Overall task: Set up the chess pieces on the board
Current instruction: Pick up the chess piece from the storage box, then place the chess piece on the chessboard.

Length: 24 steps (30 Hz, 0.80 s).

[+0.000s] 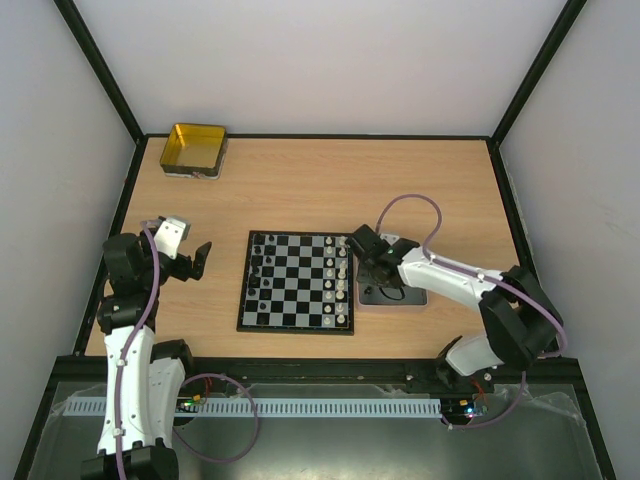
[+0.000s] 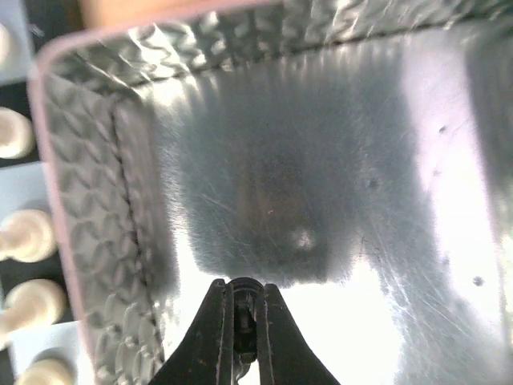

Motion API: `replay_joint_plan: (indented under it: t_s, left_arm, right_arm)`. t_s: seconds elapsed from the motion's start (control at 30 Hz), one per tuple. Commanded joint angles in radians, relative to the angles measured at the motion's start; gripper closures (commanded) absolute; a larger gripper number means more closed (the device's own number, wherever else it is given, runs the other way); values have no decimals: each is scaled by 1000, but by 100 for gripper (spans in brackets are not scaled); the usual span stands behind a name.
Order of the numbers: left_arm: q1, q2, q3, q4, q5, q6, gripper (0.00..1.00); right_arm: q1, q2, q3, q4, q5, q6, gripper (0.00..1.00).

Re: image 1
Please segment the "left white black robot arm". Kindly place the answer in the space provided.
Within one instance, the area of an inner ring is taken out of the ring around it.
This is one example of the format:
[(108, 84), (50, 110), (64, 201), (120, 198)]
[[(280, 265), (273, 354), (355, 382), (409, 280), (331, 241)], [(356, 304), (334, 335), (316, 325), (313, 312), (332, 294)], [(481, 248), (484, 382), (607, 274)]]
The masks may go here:
[(153, 228), (115, 235), (103, 244), (112, 288), (97, 321), (107, 357), (106, 409), (94, 458), (81, 464), (83, 479), (176, 479), (172, 429), (181, 385), (194, 370), (182, 340), (157, 342), (161, 286), (170, 278), (199, 280), (212, 245), (194, 256), (177, 248), (184, 233)]

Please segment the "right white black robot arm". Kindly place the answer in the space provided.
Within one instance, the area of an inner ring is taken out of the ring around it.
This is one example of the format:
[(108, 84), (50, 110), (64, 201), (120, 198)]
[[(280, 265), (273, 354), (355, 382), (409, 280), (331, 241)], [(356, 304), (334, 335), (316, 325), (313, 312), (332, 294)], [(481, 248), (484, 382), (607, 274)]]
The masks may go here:
[(347, 244), (364, 272), (364, 284), (381, 288), (413, 288), (433, 292), (480, 314), (484, 332), (454, 338), (436, 359), (435, 375), (445, 390), (455, 392), (474, 374), (505, 365), (526, 371), (536, 360), (567, 345), (557, 309), (528, 270), (486, 270), (437, 255), (405, 238), (390, 243), (368, 225), (360, 226)]

